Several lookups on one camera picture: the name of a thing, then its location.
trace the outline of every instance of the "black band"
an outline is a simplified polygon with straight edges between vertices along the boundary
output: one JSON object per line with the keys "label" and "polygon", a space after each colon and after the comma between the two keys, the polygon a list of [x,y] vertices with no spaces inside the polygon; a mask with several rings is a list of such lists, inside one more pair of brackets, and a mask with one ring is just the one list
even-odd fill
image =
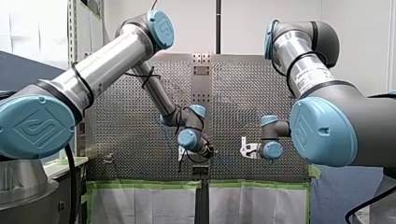
{"label": "black band", "polygon": [[260,140],[268,140],[268,141],[279,141],[279,138],[261,138]]}
{"label": "black band", "polygon": [[312,34],[312,50],[316,50],[317,49],[317,45],[318,45],[318,25],[315,21],[311,21],[312,24],[312,30],[313,30],[313,34]]}
{"label": "black band", "polygon": [[202,130],[199,128],[194,128],[194,127],[189,127],[189,126],[184,126],[184,129],[193,129],[195,131],[201,132]]}
{"label": "black band", "polygon": [[149,40],[151,40],[152,44],[154,44],[154,43],[157,44],[157,41],[154,40],[154,37],[152,37],[151,32],[148,29],[146,29],[146,27],[144,25],[142,25],[138,22],[135,22],[135,21],[126,22],[125,24],[132,24],[132,25],[139,27],[143,31],[143,33],[145,33],[148,36],[148,38],[149,38]]}
{"label": "black band", "polygon": [[379,94],[379,95],[374,95],[374,96],[369,96],[367,98],[390,98],[390,99],[396,99],[396,94]]}
{"label": "black band", "polygon": [[91,89],[90,84],[88,84],[87,80],[85,80],[85,78],[83,78],[81,76],[81,74],[79,73],[79,71],[76,69],[75,67],[76,63],[72,63],[72,69],[75,72],[76,76],[79,78],[79,80],[84,84],[85,88],[87,88],[88,92],[89,92],[89,96],[88,99],[90,100],[90,103],[88,104],[88,106],[85,109],[90,108],[93,105],[93,102],[95,101],[95,96],[93,94],[93,91]]}
{"label": "black band", "polygon": [[171,117],[171,116],[173,116],[174,114],[175,114],[175,112],[177,111],[177,107],[175,106],[175,109],[174,109],[174,111],[172,111],[170,114],[168,114],[168,115],[163,115],[163,118],[165,119],[165,118],[169,118],[169,117]]}
{"label": "black band", "polygon": [[341,81],[341,80],[333,80],[333,81],[328,81],[328,82],[323,82],[320,83],[313,88],[309,89],[308,91],[304,92],[301,96],[300,99],[303,99],[310,95],[312,92],[317,91],[323,87],[328,87],[328,86],[334,86],[334,85],[345,85],[345,86],[351,86],[353,88],[356,88],[354,85],[350,84],[349,82]]}
{"label": "black band", "polygon": [[306,52],[306,53],[302,53],[302,54],[300,54],[299,56],[297,56],[293,61],[291,61],[290,65],[289,65],[289,68],[288,68],[288,72],[286,73],[286,83],[288,84],[289,91],[291,92],[291,94],[293,94],[294,97],[295,97],[295,94],[294,94],[294,91],[293,91],[293,89],[291,88],[291,85],[290,85],[290,72],[291,72],[291,68],[292,68],[300,59],[302,59],[302,58],[304,58],[304,57],[307,57],[308,55],[311,55],[311,54],[316,54],[316,55],[319,57],[319,59],[321,58],[320,60],[321,60],[324,64],[326,64],[326,61],[327,61],[326,56],[325,56],[324,54],[320,53],[320,52],[313,51],[313,50],[308,51],[308,52]]}
{"label": "black band", "polygon": [[15,161],[14,159],[11,159],[11,158],[9,158],[9,157],[5,157],[5,156],[2,156],[2,155],[0,155],[0,162],[1,161]]}
{"label": "black band", "polygon": [[58,100],[62,101],[65,105],[67,105],[75,117],[76,124],[78,124],[80,121],[82,121],[82,115],[81,115],[81,113],[79,113],[78,108],[61,91],[58,91],[58,89],[51,86],[49,83],[40,81],[40,80],[35,85],[37,87],[43,89],[44,91],[49,92],[54,97],[56,97]]}
{"label": "black band", "polygon": [[396,179],[396,168],[384,167],[383,173],[384,173],[384,175],[387,175],[393,179]]}

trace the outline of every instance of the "black cable tie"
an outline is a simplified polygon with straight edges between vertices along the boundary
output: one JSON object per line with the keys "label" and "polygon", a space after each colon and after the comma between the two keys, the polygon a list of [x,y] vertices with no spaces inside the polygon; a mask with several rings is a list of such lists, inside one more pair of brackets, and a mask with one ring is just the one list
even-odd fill
{"label": "black cable tie", "polygon": [[79,78],[79,80],[84,84],[84,86],[85,86],[85,88],[87,88],[87,90],[88,90],[88,92],[89,92],[89,100],[90,100],[90,102],[89,102],[89,104],[88,104],[88,106],[87,106],[87,108],[85,108],[85,109],[88,109],[88,108],[90,108],[92,105],[93,105],[93,102],[94,102],[94,94],[93,94],[93,91],[92,91],[92,89],[91,89],[91,87],[90,87],[90,85],[88,84],[88,82],[87,82],[87,80],[85,80],[85,78],[83,78],[82,76],[81,76],[81,74],[79,73],[79,71],[77,70],[77,68],[75,67],[75,65],[76,65],[76,63],[72,63],[72,69],[73,69],[73,71],[75,72],[75,74],[76,74],[76,76]]}
{"label": "black cable tie", "polygon": [[198,131],[198,132],[202,131],[202,129],[194,128],[194,127],[190,127],[190,126],[184,126],[184,129],[193,129],[193,130]]}
{"label": "black cable tie", "polygon": [[145,89],[146,84],[149,82],[149,79],[153,76],[153,74],[154,74],[154,66],[152,66],[151,69],[149,70],[148,76],[142,84],[142,89]]}

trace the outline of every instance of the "green tape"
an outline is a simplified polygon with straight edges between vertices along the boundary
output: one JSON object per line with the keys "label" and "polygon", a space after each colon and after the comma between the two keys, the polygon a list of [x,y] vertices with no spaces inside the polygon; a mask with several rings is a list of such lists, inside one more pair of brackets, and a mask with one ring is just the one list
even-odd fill
{"label": "green tape", "polygon": [[[147,180],[102,180],[87,182],[87,204],[88,204],[88,223],[92,218],[92,200],[97,189],[198,189],[199,181],[147,181]],[[282,183],[275,181],[249,181],[249,180],[210,180],[210,188],[229,189],[229,188],[266,188],[266,189],[300,189],[306,190],[306,223],[310,220],[311,205],[311,184],[310,183]]]}
{"label": "green tape", "polygon": [[105,180],[87,183],[93,189],[198,189],[199,181],[147,181],[147,180]]}
{"label": "green tape", "polygon": [[306,224],[311,223],[311,189],[312,189],[311,184],[308,184],[306,189],[306,208],[305,208]]}
{"label": "green tape", "polygon": [[309,176],[314,177],[315,179],[320,179],[321,172],[318,167],[315,165],[309,165]]}
{"label": "green tape", "polygon": [[226,188],[266,188],[266,189],[307,189],[309,183],[282,183],[275,181],[249,181],[249,180],[210,180],[209,187],[216,189]]}
{"label": "green tape", "polygon": [[87,199],[87,221],[91,224],[91,216],[92,216],[92,200],[93,200],[93,188],[87,184],[87,193],[85,198]]}

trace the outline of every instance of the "perforated metal panel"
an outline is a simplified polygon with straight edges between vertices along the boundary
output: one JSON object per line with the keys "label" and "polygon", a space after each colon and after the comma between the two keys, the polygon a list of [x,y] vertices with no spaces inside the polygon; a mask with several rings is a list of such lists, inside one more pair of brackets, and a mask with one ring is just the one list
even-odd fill
{"label": "perforated metal panel", "polygon": [[239,153],[241,136],[259,143],[260,119],[275,114],[288,119],[293,101],[285,78],[259,56],[214,55],[213,144],[219,151],[212,161],[212,178],[245,178],[298,181],[307,176],[307,167],[289,139],[277,161],[250,160]]}
{"label": "perforated metal panel", "polygon": [[[193,72],[197,65],[193,55],[160,55],[151,64],[176,104],[204,104],[208,110],[206,130],[218,152],[210,162],[211,178],[303,181],[307,177],[307,167],[290,140],[282,141],[287,151],[275,162],[239,154],[241,136],[259,142],[262,115],[289,117],[292,100],[285,80],[262,57],[210,55],[210,62],[205,62],[210,74],[202,81]],[[203,86],[210,81],[211,88]],[[161,125],[159,116],[134,77],[122,77],[103,93],[86,116],[87,150],[95,155],[89,179],[191,180],[189,161],[177,171],[175,129]]]}

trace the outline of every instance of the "light blue joint cap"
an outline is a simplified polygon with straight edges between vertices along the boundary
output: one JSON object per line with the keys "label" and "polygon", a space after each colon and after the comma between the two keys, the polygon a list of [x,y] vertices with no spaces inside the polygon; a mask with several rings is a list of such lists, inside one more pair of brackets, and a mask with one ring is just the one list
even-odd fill
{"label": "light blue joint cap", "polygon": [[283,147],[278,142],[269,142],[260,151],[260,155],[267,160],[277,160],[283,155]]}
{"label": "light blue joint cap", "polygon": [[185,129],[180,132],[177,137],[178,144],[184,149],[191,151],[195,149],[197,145],[197,136],[195,133],[190,129]]}
{"label": "light blue joint cap", "polygon": [[267,124],[274,123],[277,121],[278,121],[277,115],[265,115],[262,117],[261,126],[265,126]]}
{"label": "light blue joint cap", "polygon": [[38,159],[60,151],[74,134],[75,119],[61,101],[30,95],[0,105],[0,154]]}
{"label": "light blue joint cap", "polygon": [[190,109],[193,110],[197,115],[205,118],[206,109],[201,105],[190,105]]}
{"label": "light blue joint cap", "polygon": [[175,42],[175,29],[171,20],[161,10],[148,13],[148,28],[161,49],[169,49]]}
{"label": "light blue joint cap", "polygon": [[300,155],[332,167],[355,160],[358,140],[347,116],[327,100],[307,97],[290,114],[291,139]]}

